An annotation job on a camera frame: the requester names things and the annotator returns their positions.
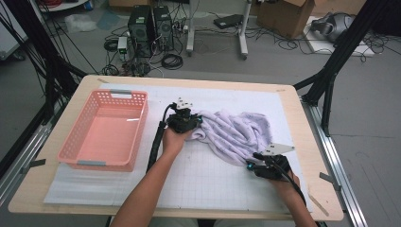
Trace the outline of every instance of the purple towel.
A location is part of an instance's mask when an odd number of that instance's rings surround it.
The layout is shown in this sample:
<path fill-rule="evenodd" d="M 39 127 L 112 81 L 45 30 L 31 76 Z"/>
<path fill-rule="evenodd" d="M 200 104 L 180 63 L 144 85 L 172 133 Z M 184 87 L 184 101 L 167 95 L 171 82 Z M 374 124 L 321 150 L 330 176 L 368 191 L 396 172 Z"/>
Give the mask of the purple towel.
<path fill-rule="evenodd" d="M 222 160 L 236 166 L 245 166 L 271 143 L 270 124 L 260 113 L 230 115 L 226 111 L 209 113 L 201 111 L 203 123 L 188 139 L 198 139 L 209 144 Z"/>

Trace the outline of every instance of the person's left hand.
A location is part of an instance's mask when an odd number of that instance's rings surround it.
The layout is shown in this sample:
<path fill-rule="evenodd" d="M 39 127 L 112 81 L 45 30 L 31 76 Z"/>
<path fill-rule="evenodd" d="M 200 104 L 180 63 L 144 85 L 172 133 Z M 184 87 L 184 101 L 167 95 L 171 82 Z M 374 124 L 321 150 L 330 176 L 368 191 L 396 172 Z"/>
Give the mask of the person's left hand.
<path fill-rule="evenodd" d="M 188 137 L 191 132 L 192 131 L 176 133 L 171 128 L 167 128 L 163 136 L 163 153 L 171 153 L 175 156 L 178 155 L 183 149 L 185 138 Z"/>

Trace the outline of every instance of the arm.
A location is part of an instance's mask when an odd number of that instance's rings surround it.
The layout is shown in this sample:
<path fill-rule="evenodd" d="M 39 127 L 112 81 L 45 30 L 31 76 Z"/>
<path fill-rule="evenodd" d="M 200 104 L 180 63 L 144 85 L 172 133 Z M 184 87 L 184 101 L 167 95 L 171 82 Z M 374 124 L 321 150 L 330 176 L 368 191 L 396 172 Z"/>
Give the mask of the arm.
<path fill-rule="evenodd" d="M 131 191 L 112 223 L 115 226 L 148 226 L 167 174 L 175 158 L 183 148 L 189 132 L 177 134 L 166 129 L 163 138 L 163 153 L 141 182 Z"/>
<path fill-rule="evenodd" d="M 300 184 L 299 178 L 295 176 L 291 170 L 289 171 L 288 175 L 292 175 L 294 182 L 298 185 Z M 273 180 L 270 180 L 270 182 L 274 185 L 275 189 L 278 192 L 278 195 L 287 206 L 289 212 L 292 214 L 292 218 L 294 219 L 296 226 L 316 227 L 315 221 L 310 216 L 310 213 L 304 205 L 303 200 L 301 199 L 297 191 L 295 191 L 291 183 Z"/>

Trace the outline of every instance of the person's right arm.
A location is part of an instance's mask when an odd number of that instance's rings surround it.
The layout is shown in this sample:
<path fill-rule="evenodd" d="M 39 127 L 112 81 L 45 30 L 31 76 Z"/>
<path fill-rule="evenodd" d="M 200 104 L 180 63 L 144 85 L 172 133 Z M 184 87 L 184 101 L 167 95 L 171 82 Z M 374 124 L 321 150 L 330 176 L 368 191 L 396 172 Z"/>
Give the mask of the person's right arm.
<path fill-rule="evenodd" d="M 295 183 L 300 185 L 300 180 L 292 172 L 288 174 L 293 177 Z M 291 183 L 270 180 L 277 190 L 278 195 L 283 200 L 284 204 L 287 206 L 289 212 L 294 219 L 296 226 L 298 227 L 316 227 L 315 220 L 310 216 L 309 211 L 304 205 L 304 201 L 298 192 L 294 189 Z"/>

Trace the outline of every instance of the white plastic bag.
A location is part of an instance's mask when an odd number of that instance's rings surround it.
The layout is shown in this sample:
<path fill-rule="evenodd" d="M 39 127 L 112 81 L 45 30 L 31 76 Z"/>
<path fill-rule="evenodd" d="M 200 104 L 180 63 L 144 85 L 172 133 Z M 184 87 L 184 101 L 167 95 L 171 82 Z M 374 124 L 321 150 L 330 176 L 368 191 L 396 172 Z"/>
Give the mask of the white plastic bag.
<path fill-rule="evenodd" d="M 89 15 L 85 14 L 73 14 L 65 17 L 64 19 L 68 32 L 78 32 L 78 31 L 91 31 L 96 29 L 96 23 L 91 20 Z"/>

